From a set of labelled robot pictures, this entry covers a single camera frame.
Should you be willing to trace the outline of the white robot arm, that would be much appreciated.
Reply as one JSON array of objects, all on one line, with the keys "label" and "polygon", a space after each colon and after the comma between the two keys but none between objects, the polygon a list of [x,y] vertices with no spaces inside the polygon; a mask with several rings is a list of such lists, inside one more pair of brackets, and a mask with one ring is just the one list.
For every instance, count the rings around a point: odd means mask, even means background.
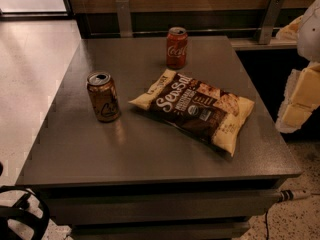
[{"label": "white robot arm", "polygon": [[315,0],[302,16],[280,29],[276,38],[296,41],[298,55],[309,61],[302,71],[291,71],[277,115],[277,130],[293,133],[320,106],[320,0]]}]

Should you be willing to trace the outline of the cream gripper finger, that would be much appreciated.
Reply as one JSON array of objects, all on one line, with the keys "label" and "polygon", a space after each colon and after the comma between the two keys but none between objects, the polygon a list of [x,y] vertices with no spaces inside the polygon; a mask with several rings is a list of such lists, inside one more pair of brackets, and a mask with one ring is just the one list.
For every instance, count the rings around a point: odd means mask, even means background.
[{"label": "cream gripper finger", "polygon": [[302,71],[293,69],[288,77],[276,128],[281,133],[299,130],[320,106],[320,63],[309,63]]},{"label": "cream gripper finger", "polygon": [[288,25],[281,28],[277,34],[276,38],[278,40],[292,40],[296,41],[298,36],[299,24],[302,20],[302,16],[297,17],[293,21],[291,21]]}]

